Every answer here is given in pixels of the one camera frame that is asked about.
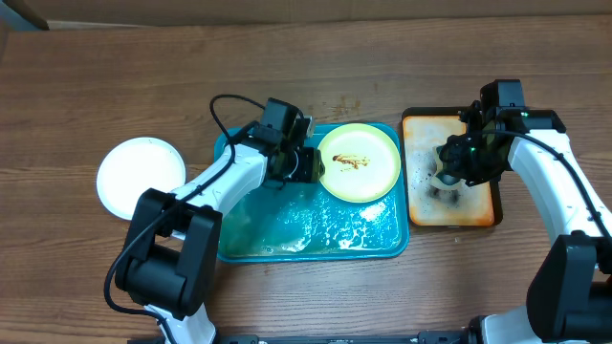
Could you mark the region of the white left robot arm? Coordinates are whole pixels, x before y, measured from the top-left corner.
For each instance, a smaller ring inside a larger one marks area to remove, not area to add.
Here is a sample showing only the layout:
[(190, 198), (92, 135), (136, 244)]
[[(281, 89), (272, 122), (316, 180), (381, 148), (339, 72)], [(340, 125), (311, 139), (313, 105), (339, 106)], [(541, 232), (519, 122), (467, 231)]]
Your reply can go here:
[(104, 285), (126, 291), (136, 315), (156, 319), (163, 343), (211, 343), (205, 300), (212, 285), (221, 224), (264, 181), (317, 183), (324, 173), (314, 147), (288, 152), (253, 142), (230, 144), (192, 182), (139, 198), (122, 252)]

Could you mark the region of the yellow plate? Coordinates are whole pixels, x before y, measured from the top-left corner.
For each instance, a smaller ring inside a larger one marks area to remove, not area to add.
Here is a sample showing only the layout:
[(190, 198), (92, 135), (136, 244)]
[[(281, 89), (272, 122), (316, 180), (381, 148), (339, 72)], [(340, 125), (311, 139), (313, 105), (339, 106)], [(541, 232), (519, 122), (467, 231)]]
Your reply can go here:
[(317, 149), (322, 186), (349, 203), (369, 203), (387, 194), (401, 174), (401, 157), (393, 139), (364, 123), (343, 124), (326, 134)]

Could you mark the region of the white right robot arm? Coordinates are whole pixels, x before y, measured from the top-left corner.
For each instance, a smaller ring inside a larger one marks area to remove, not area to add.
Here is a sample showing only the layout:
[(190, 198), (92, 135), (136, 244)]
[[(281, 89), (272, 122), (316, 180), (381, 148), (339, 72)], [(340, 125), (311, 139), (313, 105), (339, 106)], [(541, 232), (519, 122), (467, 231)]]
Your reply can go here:
[(552, 243), (524, 305), (479, 321), (482, 343), (608, 343), (611, 212), (574, 158), (552, 110), (463, 115), (468, 130), (435, 149), (432, 182), (475, 186), (512, 170), (526, 185)]

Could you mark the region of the green yellow sponge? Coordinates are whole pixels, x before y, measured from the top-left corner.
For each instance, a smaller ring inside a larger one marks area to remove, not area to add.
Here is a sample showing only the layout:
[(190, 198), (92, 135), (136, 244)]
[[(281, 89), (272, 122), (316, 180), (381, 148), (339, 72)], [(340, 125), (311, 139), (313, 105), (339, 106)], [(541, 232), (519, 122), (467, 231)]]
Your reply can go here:
[(440, 189), (440, 190), (445, 190), (445, 191), (455, 190), (460, 186), (461, 180), (455, 177), (452, 177), (451, 175), (448, 175), (443, 171), (444, 164), (440, 159), (441, 150), (442, 150), (442, 146), (435, 146), (433, 148), (433, 157), (436, 163), (436, 170), (432, 174), (430, 183), (433, 187)]

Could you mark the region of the white plate with sauce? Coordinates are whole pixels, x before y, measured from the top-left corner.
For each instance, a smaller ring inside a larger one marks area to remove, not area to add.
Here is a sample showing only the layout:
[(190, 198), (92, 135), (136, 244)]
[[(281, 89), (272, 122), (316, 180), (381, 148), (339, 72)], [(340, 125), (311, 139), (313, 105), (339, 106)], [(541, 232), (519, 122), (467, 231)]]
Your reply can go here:
[(130, 221), (141, 194), (149, 188), (169, 192), (186, 183), (186, 164), (164, 140), (134, 138), (117, 145), (102, 160), (98, 198), (113, 215)]

